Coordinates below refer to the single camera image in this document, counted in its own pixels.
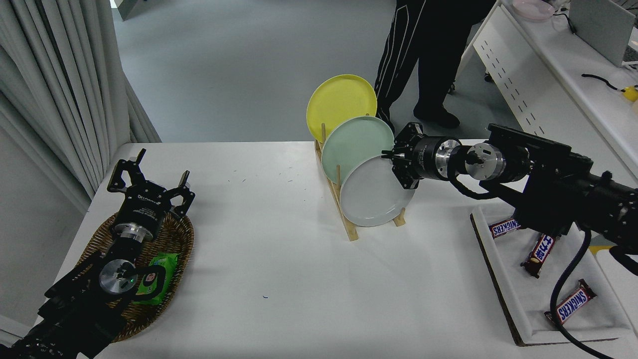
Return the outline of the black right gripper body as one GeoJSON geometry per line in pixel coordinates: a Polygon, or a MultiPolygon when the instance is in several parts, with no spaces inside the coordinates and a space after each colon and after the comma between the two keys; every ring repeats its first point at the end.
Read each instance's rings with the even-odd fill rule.
{"type": "Polygon", "coordinates": [[[437,137],[414,138],[407,145],[408,175],[415,179],[439,179],[436,164],[437,137]]]}

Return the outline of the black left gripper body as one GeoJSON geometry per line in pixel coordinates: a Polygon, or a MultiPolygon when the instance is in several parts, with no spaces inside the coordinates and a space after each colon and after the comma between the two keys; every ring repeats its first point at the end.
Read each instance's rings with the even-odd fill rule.
{"type": "Polygon", "coordinates": [[[151,181],[129,186],[116,216],[116,225],[130,223],[157,232],[171,207],[166,192],[166,188],[151,181]]]}

